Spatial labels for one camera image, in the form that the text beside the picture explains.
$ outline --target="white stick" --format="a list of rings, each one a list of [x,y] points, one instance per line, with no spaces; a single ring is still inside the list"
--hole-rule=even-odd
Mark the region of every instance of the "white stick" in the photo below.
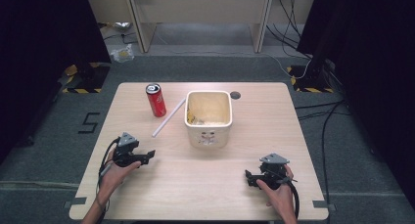
[[[186,102],[186,99],[183,99],[180,101],[180,103],[174,108],[174,110],[170,113],[170,115],[162,122],[162,124],[159,126],[159,128],[156,129],[156,131],[153,133],[152,137],[156,138],[156,136],[159,134],[159,132],[162,130],[162,128],[167,124],[167,122],[173,117],[173,115],[180,109],[180,107]]]

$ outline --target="stand base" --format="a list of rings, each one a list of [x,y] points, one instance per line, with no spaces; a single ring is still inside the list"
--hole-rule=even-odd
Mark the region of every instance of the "stand base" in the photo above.
[[[78,73],[73,75],[67,82],[64,93],[89,94],[100,93],[110,67],[96,67],[92,79],[82,79]]]
[[[304,74],[305,66],[287,67],[290,76],[301,77]],[[291,78],[291,83],[296,91],[312,93],[333,93],[333,89],[327,84],[322,73],[306,74],[301,79]]]

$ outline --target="plastic bag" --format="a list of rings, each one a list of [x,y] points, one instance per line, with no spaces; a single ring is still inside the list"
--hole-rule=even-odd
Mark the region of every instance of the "plastic bag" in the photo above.
[[[112,50],[111,55],[114,56],[114,60],[119,63],[132,61],[134,59],[134,55],[132,54],[131,50],[131,44],[128,44],[127,47],[119,50]]]

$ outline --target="gray carpet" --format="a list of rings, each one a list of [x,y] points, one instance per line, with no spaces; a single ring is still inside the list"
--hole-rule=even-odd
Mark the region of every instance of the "gray carpet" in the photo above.
[[[306,64],[302,59],[279,60],[283,68]],[[110,67],[101,93],[60,93],[34,135],[35,144],[14,148],[0,166],[0,223],[76,223],[69,218],[66,202],[75,195],[122,82],[284,82],[289,85],[295,107],[343,98],[338,93],[294,91],[290,78],[271,58],[148,56],[112,63]],[[302,116],[326,112],[331,107],[297,109],[324,194],[321,136],[327,114],[307,119]],[[78,134],[91,129],[82,125],[89,112],[99,113],[89,117],[98,123],[95,132]],[[347,105],[339,106],[330,117],[324,142],[330,202],[336,208],[331,212],[331,223],[415,223],[414,210],[388,167],[371,154],[364,131]]]

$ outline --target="person's right hand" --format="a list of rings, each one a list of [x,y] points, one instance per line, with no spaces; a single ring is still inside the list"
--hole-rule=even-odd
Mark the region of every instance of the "person's right hand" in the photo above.
[[[294,174],[291,168],[284,164],[287,170],[287,176],[293,180]],[[260,179],[256,180],[259,188],[265,192],[269,201],[267,206],[273,206],[275,211],[281,216],[285,223],[297,223],[296,215],[294,213],[293,192],[287,184],[282,184],[277,190],[272,190],[266,183]]]

